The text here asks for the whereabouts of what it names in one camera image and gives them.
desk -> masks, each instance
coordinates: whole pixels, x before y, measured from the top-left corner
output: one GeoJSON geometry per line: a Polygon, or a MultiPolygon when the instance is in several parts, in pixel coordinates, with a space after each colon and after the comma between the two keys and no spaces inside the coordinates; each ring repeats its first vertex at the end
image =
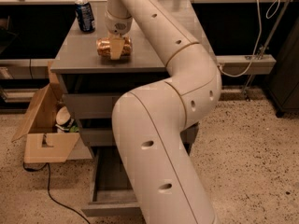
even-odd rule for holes
{"type": "MultiPolygon", "coordinates": [[[[123,93],[169,75],[134,21],[129,34],[133,41],[130,57],[111,61],[98,56],[96,39],[107,36],[104,24],[106,3],[91,5],[95,32],[83,34],[75,21],[51,67],[51,71],[58,75],[64,102],[78,123],[81,138],[95,156],[90,204],[82,210],[87,217],[141,214],[115,147],[112,109],[123,93]]],[[[190,2],[163,1],[163,5],[208,48],[190,2]]],[[[198,126],[194,125],[181,134],[188,150],[197,131],[198,126]]]]}

speckled floor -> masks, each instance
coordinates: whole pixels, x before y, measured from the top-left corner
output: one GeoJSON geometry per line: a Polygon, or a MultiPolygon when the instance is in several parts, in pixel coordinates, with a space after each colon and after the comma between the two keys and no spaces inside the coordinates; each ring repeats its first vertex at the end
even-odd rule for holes
{"type": "MultiPolygon", "coordinates": [[[[299,115],[275,116],[261,90],[224,93],[202,120],[191,158],[223,224],[299,223],[299,115]]],[[[85,223],[47,194],[48,170],[22,169],[25,139],[10,142],[22,115],[0,116],[0,223],[85,223]]],[[[77,210],[89,200],[92,161],[51,165],[51,193],[77,210]]],[[[141,224],[142,217],[91,223],[141,224]]]]}

cardboard box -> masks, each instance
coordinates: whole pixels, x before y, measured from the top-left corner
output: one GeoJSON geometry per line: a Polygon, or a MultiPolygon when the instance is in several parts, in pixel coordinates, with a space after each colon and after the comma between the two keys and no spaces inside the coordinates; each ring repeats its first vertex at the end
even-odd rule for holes
{"type": "Polygon", "coordinates": [[[15,141],[27,135],[25,163],[92,158],[92,153],[84,146],[79,133],[57,133],[55,120],[62,94],[58,79],[55,80],[55,74],[50,74],[50,84],[38,90],[32,98],[12,137],[12,141],[15,141]]]}

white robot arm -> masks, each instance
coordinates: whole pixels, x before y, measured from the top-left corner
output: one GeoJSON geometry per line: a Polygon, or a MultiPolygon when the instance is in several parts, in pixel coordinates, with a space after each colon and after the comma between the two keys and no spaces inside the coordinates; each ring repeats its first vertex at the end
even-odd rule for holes
{"type": "Polygon", "coordinates": [[[112,114],[122,162],[147,223],[219,223],[180,132],[214,109],[221,75],[209,51],[156,0],[108,0],[107,27],[118,36],[132,17],[170,78],[125,93],[112,114]]]}

soda can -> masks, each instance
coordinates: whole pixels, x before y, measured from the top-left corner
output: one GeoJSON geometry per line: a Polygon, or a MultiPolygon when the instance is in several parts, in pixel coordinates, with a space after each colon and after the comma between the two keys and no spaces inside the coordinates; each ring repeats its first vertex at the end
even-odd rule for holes
{"type": "Polygon", "coordinates": [[[75,2],[75,11],[80,30],[84,33],[92,33],[95,24],[91,4],[87,0],[78,0],[75,2]]]}

